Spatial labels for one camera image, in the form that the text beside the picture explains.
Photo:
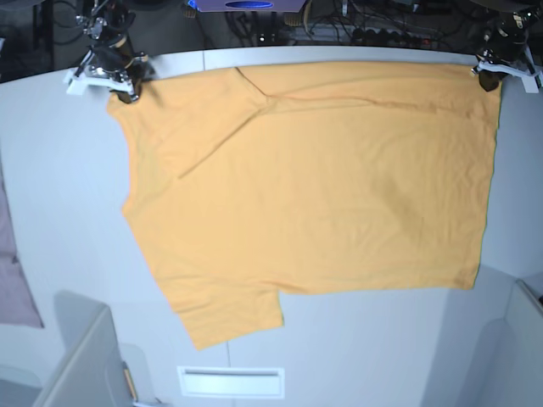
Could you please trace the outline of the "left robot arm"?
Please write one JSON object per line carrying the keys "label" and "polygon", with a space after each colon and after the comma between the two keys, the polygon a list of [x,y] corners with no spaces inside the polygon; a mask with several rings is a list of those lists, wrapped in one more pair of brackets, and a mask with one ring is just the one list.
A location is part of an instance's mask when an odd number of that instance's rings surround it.
{"label": "left robot arm", "polygon": [[477,1],[495,15],[484,28],[472,73],[479,85],[492,92],[508,76],[521,80],[527,93],[542,90],[542,67],[532,50],[542,49],[542,35],[529,36],[530,29],[542,22],[541,1]]}

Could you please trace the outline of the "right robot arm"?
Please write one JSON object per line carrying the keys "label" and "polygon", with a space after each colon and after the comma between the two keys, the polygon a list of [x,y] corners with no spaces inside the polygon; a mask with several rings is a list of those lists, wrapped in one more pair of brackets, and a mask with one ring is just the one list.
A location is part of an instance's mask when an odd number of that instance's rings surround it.
{"label": "right robot arm", "polygon": [[102,87],[125,104],[136,102],[153,71],[148,55],[134,50],[128,33],[136,15],[123,1],[79,1],[77,6],[76,24],[91,44],[64,78],[67,92],[82,95],[89,87]]}

